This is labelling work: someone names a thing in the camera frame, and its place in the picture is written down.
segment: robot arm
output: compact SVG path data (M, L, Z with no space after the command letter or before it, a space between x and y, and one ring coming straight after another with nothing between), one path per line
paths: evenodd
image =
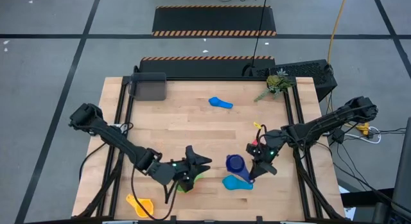
M250 180L266 172L277 173L277 170L272 166L272 161L285 143L291 148L309 148L323 133L330 132L350 121L357 123L372 121L377 112L376 105L372 104L369 98L361 96L348 101L336 111L309 123L286 125L281 127L281 130L268 131L262 135L265 138L265 144L258 140L257 145L247 145L247 153L254 157Z
M135 146L121 134L120 128L107 125L101 109L96 105L84 103L70 116L70 120L69 126L100 135L104 142L123 151L138 171L151 176L162 185L174 180L183 190L189 191L193 188L195 177L210 169L210 166L204 164L210 163L211 159L194 153L191 146L186 147L185 159L160 162L161 153L151 148Z

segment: wooden tabletop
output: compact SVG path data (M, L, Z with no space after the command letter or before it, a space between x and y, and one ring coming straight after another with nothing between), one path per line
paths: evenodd
M100 98L104 119L113 123L121 78L106 78ZM209 157L211 169L203 173L195 188L178 193L171 215L178 220L255 220L302 221L301 198L292 149L284 146L273 161L277 175L264 174L256 179L251 191L229 191L222 179L230 173L225 168L226 156L240 154L251 169L251 156L245 152L247 143L255 139L257 128L253 122L279 129L288 125L284 97L267 96L255 103L253 99L266 87L265 82L167 82L164 101L134 101L131 122L134 128L128 139L140 146L163 153L163 162L184 157L185 147L192 145L196 153ZM301 107L306 122L321 116L317 95L311 78L297 78ZM290 93L294 119L296 111ZM208 99L217 96L234 104L232 109L212 107ZM124 122L125 108L121 116ZM328 145L325 138L319 140ZM101 144L99 137L91 137L88 153ZM82 212L101 187L108 148L94 154L85 164L73 215ZM344 216L333 161L329 151L320 145L311 148L317 185L327 201ZM126 157L116 208L116 219L141 219L126 201L131 193L132 165ZM134 186L138 198L150 198L154 216L162 218L169 204L164 204L162 185L136 171ZM311 216L315 216L311 191L307 187ZM108 213L111 191L108 192L105 214Z

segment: white cable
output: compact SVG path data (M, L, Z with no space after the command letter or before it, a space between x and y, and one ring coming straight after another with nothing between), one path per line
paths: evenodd
M359 136L354 135L354 134L346 134L346 135L347 135L347 136L350 136L350 137L359 138L359 139L361 139L361 140L363 140L363 141L365 141L365 142L371 143L371 144L379 144L379 143L381 142L381 134L380 134L380 131L379 131L376 127L373 127L373 126L370 126L370 127L368 128L368 130L370 130L370 131L372 131L372 129L377 131L378 141L375 141L375 142L374 142L374 141L370 141L370 140L367 140L367 139L365 139L365 138L363 138L363 137L359 137Z

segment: light blue toy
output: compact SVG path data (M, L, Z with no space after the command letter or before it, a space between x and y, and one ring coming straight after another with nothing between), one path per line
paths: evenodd
M218 99L217 97L210 98L208 102L210 102L210 105L214 107L232 108L232 103L222 101Z
M226 176L223 179L223 185L228 190L235 190L235 189L248 189L251 190L253 188L252 184L244 182L233 175Z

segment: potted plant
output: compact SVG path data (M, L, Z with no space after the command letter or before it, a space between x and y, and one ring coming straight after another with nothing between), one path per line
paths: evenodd
M277 75L268 76L267 88L256 99L254 99L254 102L263 99L270 92L273 94L274 98L276 98L281 92L288 92L287 88L292 87L293 82L286 76L288 76L288 74L283 71L283 69L280 69L280 71L277 72Z

